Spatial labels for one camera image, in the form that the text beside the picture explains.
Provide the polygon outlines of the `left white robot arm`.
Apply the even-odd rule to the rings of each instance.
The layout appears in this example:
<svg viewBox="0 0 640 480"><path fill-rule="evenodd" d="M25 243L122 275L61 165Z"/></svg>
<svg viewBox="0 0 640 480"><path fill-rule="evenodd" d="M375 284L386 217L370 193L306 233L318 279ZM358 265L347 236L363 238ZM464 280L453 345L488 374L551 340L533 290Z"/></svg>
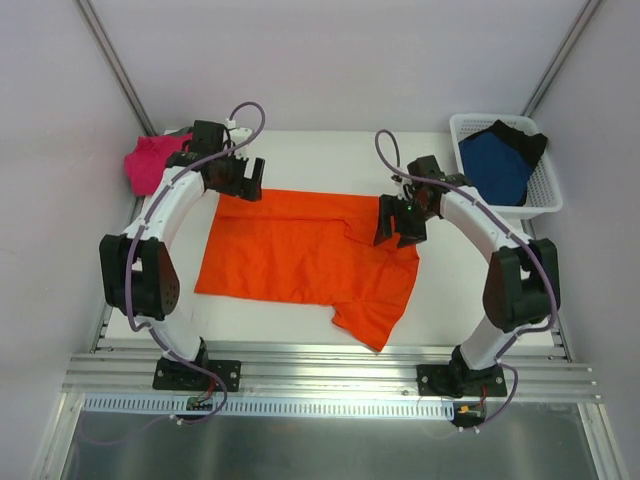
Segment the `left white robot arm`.
<svg viewBox="0 0 640 480"><path fill-rule="evenodd" d="M132 331L150 333L162 350L162 368L175 367L188 388L208 381L210 365L205 341L179 309L181 285L170 247L204 193L260 200L265 162L243 152L258 134L232 118L195 122L190 139L167 156L160 183L138 217L99 244L107 304L127 318Z"/></svg>

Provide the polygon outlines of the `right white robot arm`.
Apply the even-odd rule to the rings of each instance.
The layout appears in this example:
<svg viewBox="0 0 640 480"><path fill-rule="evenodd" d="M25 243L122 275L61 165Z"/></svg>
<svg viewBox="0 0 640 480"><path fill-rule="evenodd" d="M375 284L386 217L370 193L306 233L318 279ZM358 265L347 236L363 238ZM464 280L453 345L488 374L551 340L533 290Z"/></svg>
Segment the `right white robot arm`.
<svg viewBox="0 0 640 480"><path fill-rule="evenodd" d="M557 248L547 238L513 232L464 175L445 174L433 156L393 172L398 192L378 200L375 244L392 235L400 248L422 243L427 221L438 217L457 227L487 262L483 318L447 364L423 365L419 374L432 394L479 396L502 379L501 357L519 337L554 325L561 305Z"/></svg>

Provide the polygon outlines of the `orange t shirt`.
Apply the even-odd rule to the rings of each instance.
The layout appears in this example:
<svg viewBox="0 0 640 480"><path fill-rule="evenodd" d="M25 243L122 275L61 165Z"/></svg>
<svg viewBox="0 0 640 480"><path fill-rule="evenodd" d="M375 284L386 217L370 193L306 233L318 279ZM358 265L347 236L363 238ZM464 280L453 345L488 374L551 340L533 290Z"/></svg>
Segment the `orange t shirt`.
<svg viewBox="0 0 640 480"><path fill-rule="evenodd" d="M409 304L420 257L414 246L397 247L397 235L376 245L377 220L373 196L221 196L194 291L330 306L334 325L381 351Z"/></svg>

